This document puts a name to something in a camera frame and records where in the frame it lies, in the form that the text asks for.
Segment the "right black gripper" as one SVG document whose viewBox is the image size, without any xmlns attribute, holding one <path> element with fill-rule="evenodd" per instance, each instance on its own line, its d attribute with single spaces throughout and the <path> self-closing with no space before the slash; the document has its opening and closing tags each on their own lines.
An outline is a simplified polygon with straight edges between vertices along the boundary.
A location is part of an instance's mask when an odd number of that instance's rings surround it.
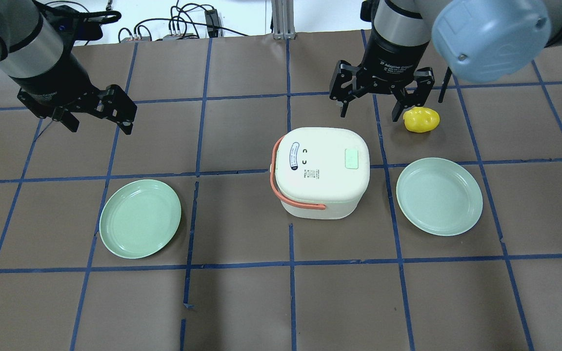
<svg viewBox="0 0 562 351">
<path fill-rule="evenodd" d="M 341 118 L 346 117 L 349 103 L 367 91 L 395 96 L 393 122 L 399 120 L 404 110 L 423 107 L 435 84 L 431 67 L 416 70 L 428 43 L 402 46 L 379 34 L 370 34 L 359 67 L 338 61 L 329 84 L 329 98 L 341 107 Z"/>
</svg>

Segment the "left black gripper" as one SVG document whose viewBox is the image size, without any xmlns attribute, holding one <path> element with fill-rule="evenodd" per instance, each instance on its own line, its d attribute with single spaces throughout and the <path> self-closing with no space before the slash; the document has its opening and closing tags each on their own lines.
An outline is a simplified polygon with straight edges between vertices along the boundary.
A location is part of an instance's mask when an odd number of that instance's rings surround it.
<svg viewBox="0 0 562 351">
<path fill-rule="evenodd" d="M 125 134 L 131 135 L 138 106 L 117 84 L 100 90 L 96 88 L 87 71 L 74 54 L 62 54 L 48 71 L 29 78 L 17 78 L 17 84 L 31 98 L 22 103 L 36 117 L 50 117 L 76 133 L 80 121 L 67 109 L 79 106 L 83 113 L 91 113 L 91 99 L 98 98 L 97 117 L 116 124 Z"/>
</svg>

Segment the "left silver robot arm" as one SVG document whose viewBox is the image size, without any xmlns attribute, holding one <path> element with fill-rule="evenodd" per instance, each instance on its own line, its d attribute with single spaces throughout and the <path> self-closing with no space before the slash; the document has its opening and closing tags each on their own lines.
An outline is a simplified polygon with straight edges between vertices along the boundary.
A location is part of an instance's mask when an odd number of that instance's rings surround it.
<svg viewBox="0 0 562 351">
<path fill-rule="evenodd" d="M 51 118 L 75 133 L 76 113 L 115 123 L 132 133 L 138 107 L 122 87 L 94 86 L 72 53 L 82 40 L 102 37 L 103 24 L 117 22 L 114 10 L 80 13 L 36 0 L 0 0 L 0 71 L 19 87 L 17 98 L 38 118 Z"/>
</svg>

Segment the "green plate near right arm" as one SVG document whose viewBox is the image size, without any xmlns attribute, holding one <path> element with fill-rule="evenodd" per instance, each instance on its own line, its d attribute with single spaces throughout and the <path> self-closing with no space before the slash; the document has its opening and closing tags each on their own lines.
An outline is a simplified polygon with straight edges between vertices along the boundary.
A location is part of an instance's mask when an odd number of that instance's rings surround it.
<svg viewBox="0 0 562 351">
<path fill-rule="evenodd" d="M 398 205 L 425 233 L 451 237 L 472 229 L 482 215 L 482 191 L 475 178 L 446 158 L 420 158 L 400 173 Z"/>
</svg>

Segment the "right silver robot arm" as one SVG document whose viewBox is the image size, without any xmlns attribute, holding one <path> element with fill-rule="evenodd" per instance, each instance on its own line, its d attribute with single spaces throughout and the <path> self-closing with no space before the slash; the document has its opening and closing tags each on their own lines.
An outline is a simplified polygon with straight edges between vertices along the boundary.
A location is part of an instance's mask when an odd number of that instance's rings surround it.
<svg viewBox="0 0 562 351">
<path fill-rule="evenodd" d="M 339 60 L 329 86 L 341 117 L 366 94 L 394 96 L 393 121 L 424 106 L 435 84 L 419 67 L 429 44 L 447 66 L 441 94 L 451 76 L 494 82 L 562 46 L 562 0 L 364 0 L 361 19 L 372 26 L 361 63 Z"/>
</svg>

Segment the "green plate near left arm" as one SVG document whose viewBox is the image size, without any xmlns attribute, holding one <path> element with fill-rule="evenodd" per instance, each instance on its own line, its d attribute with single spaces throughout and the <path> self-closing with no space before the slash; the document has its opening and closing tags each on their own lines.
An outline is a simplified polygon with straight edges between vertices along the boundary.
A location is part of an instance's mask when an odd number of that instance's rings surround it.
<svg viewBox="0 0 562 351">
<path fill-rule="evenodd" d="M 145 178 L 111 195 L 100 214 L 105 248 L 120 258 L 139 259 L 158 253 L 172 240 L 181 222 L 181 201 L 174 189 Z"/>
</svg>

